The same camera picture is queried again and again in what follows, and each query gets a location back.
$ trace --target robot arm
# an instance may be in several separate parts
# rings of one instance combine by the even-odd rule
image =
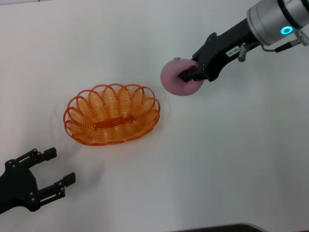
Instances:
[[[307,46],[309,38],[301,30],[307,24],[309,0],[261,0],[248,10],[247,18],[236,26],[219,36],[216,33],[211,34],[193,55],[192,61],[196,63],[177,76],[184,82],[214,81],[225,65],[237,58],[244,62],[246,54],[258,46],[267,52],[281,52],[298,44]],[[296,39],[273,50],[265,48],[291,33],[295,34]],[[164,70],[162,74],[163,86],[172,92],[164,80],[169,77],[164,76]]]
[[[65,197],[65,188],[75,183],[75,173],[39,190],[36,179],[29,170],[32,166],[56,156],[54,147],[44,153],[33,149],[5,163],[5,172],[0,176],[0,214],[16,206],[23,206],[34,212],[43,205]]]

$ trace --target pink disc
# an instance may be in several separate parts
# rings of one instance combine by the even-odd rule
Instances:
[[[197,63],[190,59],[175,59],[167,63],[161,71],[161,83],[170,93],[178,96],[188,96],[197,92],[204,81],[183,81],[178,75]]]

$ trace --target oval basket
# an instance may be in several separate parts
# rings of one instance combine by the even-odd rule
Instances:
[[[111,84],[83,90],[72,98],[63,122],[74,140],[103,146],[141,138],[159,118],[160,103],[151,89],[136,84]]]

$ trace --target label sticker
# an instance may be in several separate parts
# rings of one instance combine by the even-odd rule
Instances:
[[[240,47],[236,46],[236,47],[232,48],[231,50],[229,50],[226,54],[228,55],[228,57],[231,57],[238,52],[240,52]]]

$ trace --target wire basket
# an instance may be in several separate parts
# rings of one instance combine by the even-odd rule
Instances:
[[[83,90],[72,98],[63,122],[67,134],[77,142],[103,146],[141,138],[159,118],[160,103],[151,89],[111,84]]]

